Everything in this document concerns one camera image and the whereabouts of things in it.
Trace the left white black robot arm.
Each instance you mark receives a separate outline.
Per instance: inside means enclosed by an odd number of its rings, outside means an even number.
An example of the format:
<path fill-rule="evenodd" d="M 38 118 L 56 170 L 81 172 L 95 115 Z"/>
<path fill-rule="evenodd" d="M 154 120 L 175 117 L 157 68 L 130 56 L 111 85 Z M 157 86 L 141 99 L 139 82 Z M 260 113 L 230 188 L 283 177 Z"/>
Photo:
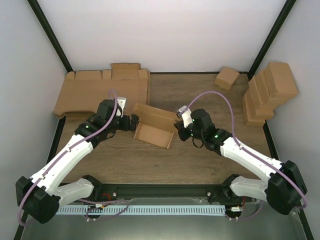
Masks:
<path fill-rule="evenodd" d="M 15 183 L 19 211 L 24 211 L 41 224 L 50 221 L 60 207 L 75 201 L 97 202 L 102 196 L 102 183 L 91 175 L 61 185 L 67 174 L 101 142 L 116 131 L 135 131 L 138 116 L 125 115 L 127 99 L 103 100 L 93 115 L 81 123 L 65 147 L 30 178 L 20 177 Z"/>

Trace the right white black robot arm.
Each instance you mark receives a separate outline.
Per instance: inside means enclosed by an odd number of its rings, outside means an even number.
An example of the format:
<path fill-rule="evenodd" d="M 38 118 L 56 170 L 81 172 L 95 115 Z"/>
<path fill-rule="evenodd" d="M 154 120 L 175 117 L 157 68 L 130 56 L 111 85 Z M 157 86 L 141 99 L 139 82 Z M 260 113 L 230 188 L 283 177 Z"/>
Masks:
<path fill-rule="evenodd" d="M 177 116 L 181 121 L 174 126 L 183 142 L 189 138 L 199 140 L 207 150 L 235 161 L 258 177 L 248 179 L 233 175 L 222 188 L 225 200 L 232 202 L 238 197 L 262 200 L 278 213 L 288 215 L 307 193 L 294 162 L 281 162 L 248 147 L 230 132 L 216 128 L 203 108 L 191 111 L 183 106 L 177 110 Z"/>

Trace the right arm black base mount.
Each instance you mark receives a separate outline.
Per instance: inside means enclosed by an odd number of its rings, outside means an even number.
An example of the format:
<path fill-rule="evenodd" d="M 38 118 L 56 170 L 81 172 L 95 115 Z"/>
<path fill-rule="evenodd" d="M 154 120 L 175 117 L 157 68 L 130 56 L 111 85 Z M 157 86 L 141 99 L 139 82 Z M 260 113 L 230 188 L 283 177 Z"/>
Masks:
<path fill-rule="evenodd" d="M 239 177 L 238 174 L 231 174 L 223 183 L 212 184 L 206 187 L 207 201 L 220 204 L 239 204 L 243 201 L 242 196 L 237 196 L 230 188 L 231 183 Z"/>

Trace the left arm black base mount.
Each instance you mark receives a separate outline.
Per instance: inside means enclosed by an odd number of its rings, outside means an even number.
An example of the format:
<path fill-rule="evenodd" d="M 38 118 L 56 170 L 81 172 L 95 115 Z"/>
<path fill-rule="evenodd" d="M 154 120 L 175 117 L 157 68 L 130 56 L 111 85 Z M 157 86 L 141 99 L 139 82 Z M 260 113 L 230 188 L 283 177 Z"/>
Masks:
<path fill-rule="evenodd" d="M 102 183 L 100 186 L 95 186 L 88 197 L 81 197 L 81 199 L 91 202 L 107 202 L 117 198 L 113 196 L 114 192 L 118 193 L 117 184 Z"/>

